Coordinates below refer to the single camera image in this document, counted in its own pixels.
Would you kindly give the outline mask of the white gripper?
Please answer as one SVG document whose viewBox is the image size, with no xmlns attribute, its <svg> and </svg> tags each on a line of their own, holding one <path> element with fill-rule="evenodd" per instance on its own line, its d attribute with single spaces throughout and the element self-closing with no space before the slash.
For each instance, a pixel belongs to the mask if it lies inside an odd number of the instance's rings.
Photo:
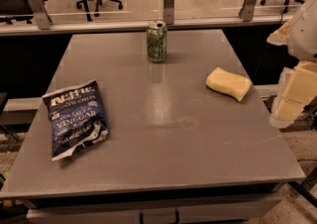
<svg viewBox="0 0 317 224">
<path fill-rule="evenodd" d="M 292 125 L 316 96 L 317 63 L 302 61 L 290 75 L 281 99 L 274 99 L 269 116 L 270 124 L 278 129 Z"/>
</svg>

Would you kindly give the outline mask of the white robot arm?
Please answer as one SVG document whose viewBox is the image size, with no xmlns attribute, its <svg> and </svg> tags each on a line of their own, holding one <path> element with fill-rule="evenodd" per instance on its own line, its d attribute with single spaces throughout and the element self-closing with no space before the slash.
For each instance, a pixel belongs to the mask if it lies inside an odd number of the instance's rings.
<svg viewBox="0 0 317 224">
<path fill-rule="evenodd" d="M 306 0 L 266 41 L 286 45 L 288 53 L 299 60 L 293 69 L 283 69 L 271 106 L 269 122 L 282 129 L 293 124 L 317 97 L 317 0 Z"/>
</svg>

